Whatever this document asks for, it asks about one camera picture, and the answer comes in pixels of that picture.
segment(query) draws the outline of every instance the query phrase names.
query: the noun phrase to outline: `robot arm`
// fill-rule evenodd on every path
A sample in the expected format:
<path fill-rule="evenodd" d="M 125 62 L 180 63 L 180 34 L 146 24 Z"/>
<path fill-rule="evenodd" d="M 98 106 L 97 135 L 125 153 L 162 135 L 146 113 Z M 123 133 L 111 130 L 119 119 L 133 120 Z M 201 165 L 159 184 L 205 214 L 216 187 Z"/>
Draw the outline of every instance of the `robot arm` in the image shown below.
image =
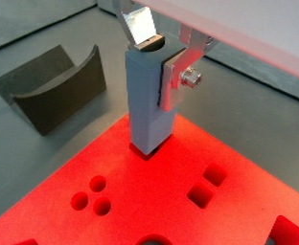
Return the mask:
<path fill-rule="evenodd" d="M 182 85 L 196 88 L 201 82 L 201 74 L 192 65 L 218 41 L 194 28 L 182 25 L 180 40 L 188 48 L 176 47 L 173 53 L 165 52 L 162 47 L 167 40 L 157 33 L 149 7 L 141 7 L 133 11 L 131 0 L 115 0 L 115 8 L 131 43 L 131 50 L 127 53 L 127 82 L 133 143 L 147 155 L 171 134 L 176 106 L 184 99 Z M 143 53 L 141 54 L 143 61 L 141 59 L 139 62 L 133 62 L 139 58 L 138 53 Z M 139 72 L 146 65 L 146 58 L 162 67 L 159 75 L 158 71 L 151 71 L 151 69 Z"/>

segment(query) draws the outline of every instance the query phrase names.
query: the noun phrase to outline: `circular hole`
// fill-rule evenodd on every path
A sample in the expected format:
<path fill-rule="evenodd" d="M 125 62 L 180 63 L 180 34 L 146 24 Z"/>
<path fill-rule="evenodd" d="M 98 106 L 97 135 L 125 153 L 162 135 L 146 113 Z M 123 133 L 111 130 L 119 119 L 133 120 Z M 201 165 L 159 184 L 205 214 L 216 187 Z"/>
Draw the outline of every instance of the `circular hole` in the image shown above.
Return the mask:
<path fill-rule="evenodd" d="M 109 198 L 102 197 L 101 199 L 97 200 L 94 204 L 94 212 L 99 216 L 105 216 L 109 214 L 111 211 L 111 202 Z"/>
<path fill-rule="evenodd" d="M 89 195 L 86 192 L 79 192 L 73 198 L 73 207 L 77 211 L 82 211 L 89 205 Z"/>
<path fill-rule="evenodd" d="M 106 188 L 106 178 L 103 176 L 95 176 L 90 183 L 90 188 L 94 192 L 101 192 Z"/>
<path fill-rule="evenodd" d="M 149 234 L 138 241 L 137 245 L 173 245 L 173 243 L 161 234 Z"/>

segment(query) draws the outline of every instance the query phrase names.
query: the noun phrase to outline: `bolt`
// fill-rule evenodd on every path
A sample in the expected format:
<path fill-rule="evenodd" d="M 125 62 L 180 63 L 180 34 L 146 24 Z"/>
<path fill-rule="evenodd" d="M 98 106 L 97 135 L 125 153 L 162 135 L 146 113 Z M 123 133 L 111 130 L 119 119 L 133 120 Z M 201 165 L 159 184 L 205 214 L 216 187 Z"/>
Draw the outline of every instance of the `bolt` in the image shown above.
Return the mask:
<path fill-rule="evenodd" d="M 201 84 L 202 74 L 196 70 L 196 68 L 189 67 L 182 73 L 182 84 L 192 88 L 197 88 Z"/>

